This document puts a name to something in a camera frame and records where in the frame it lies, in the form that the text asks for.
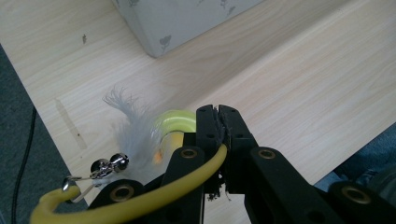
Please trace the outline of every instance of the yellow tube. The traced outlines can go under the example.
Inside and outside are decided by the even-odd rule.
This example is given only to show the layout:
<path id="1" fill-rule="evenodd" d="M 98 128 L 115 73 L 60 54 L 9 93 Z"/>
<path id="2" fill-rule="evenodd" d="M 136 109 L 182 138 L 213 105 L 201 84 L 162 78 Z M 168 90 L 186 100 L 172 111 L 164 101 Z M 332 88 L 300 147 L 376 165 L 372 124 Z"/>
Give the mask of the yellow tube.
<path id="1" fill-rule="evenodd" d="M 202 185 L 222 165 L 227 148 L 221 145 L 216 155 L 200 168 L 180 179 L 155 189 L 147 194 L 132 198 L 124 203 L 115 203 L 89 211 L 74 214 L 54 214 L 53 210 L 62 201 L 78 194 L 78 188 L 67 192 L 56 189 L 41 197 L 31 216 L 32 224 L 69 224 L 69 223 L 122 223 L 151 213 L 191 192 Z"/>

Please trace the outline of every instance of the wooden table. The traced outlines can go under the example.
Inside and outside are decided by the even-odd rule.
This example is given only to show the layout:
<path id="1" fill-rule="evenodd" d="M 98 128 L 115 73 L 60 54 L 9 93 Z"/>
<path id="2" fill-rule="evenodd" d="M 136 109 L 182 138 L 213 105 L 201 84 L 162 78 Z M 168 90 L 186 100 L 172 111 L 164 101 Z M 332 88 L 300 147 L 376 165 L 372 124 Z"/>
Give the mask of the wooden table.
<path id="1" fill-rule="evenodd" d="M 1 44 L 73 175 L 118 151 L 114 87 L 158 111 L 233 106 L 311 184 L 396 121 L 395 1 L 265 0 L 160 59 L 110 0 L 0 8 Z M 205 223 L 248 222 L 241 199 L 207 203 Z"/>

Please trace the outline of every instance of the gray floor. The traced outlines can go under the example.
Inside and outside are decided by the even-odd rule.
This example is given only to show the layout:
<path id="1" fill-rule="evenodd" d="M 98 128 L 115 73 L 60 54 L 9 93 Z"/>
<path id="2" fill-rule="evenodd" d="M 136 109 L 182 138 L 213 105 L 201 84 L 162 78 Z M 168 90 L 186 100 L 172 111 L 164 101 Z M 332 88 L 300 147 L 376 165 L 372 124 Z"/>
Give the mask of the gray floor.
<path id="1" fill-rule="evenodd" d="M 3 187 L 0 188 L 0 211 L 5 222 L 9 224 L 12 193 L 26 148 L 33 105 L 2 48 L 0 48 L 0 78 L 0 181 L 3 183 Z M 392 152 L 395 158 L 395 124 L 386 134 L 380 135 L 361 152 L 364 152 L 364 158 L 367 160 L 372 158 L 373 151 L 378 151 L 383 146 L 387 146 L 387 151 Z M 34 140 L 19 191 L 17 223 L 28 223 L 40 196 L 59 188 L 66 175 L 69 175 L 68 170 L 42 120 L 37 116 Z M 58 211 L 81 211 L 86 207 L 85 203 L 63 204 Z"/>

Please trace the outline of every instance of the metal ring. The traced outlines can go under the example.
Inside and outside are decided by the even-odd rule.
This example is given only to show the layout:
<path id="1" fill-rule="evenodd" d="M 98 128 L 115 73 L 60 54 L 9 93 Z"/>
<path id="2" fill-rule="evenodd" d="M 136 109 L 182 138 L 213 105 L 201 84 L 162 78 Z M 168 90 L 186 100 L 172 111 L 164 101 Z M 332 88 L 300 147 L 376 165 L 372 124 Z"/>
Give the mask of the metal ring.
<path id="1" fill-rule="evenodd" d="M 262 149 L 259 151 L 259 156 L 263 159 L 271 160 L 276 156 L 276 154 L 269 149 Z"/>
<path id="2" fill-rule="evenodd" d="M 180 152 L 181 157 L 186 159 L 194 158 L 198 155 L 197 151 L 194 149 L 186 148 Z"/>
<path id="3" fill-rule="evenodd" d="M 341 192 L 355 203 L 368 204 L 371 202 L 370 196 L 355 187 L 344 186 L 341 188 Z"/>
<path id="4" fill-rule="evenodd" d="M 121 194 L 121 190 L 127 190 L 126 194 Z M 110 199 L 113 200 L 113 202 L 116 203 L 122 203 L 127 201 L 128 199 L 132 198 L 134 195 L 134 188 L 130 185 L 119 185 L 110 192 Z"/>

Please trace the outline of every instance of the yellow cable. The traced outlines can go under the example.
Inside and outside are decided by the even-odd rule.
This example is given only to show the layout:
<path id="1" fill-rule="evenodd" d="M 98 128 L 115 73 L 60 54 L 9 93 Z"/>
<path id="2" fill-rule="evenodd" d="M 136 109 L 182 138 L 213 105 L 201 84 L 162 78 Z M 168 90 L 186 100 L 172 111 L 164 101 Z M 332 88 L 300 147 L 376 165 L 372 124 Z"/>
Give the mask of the yellow cable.
<path id="1" fill-rule="evenodd" d="M 54 214 L 59 203 L 78 195 L 78 187 L 62 192 L 56 189 L 40 199 L 31 216 L 32 224 L 69 223 L 123 223 L 151 213 L 191 192 L 202 185 L 223 164 L 227 148 L 221 145 L 216 155 L 200 168 L 180 179 L 155 189 L 147 194 L 132 198 L 124 203 L 115 203 L 74 214 Z"/>

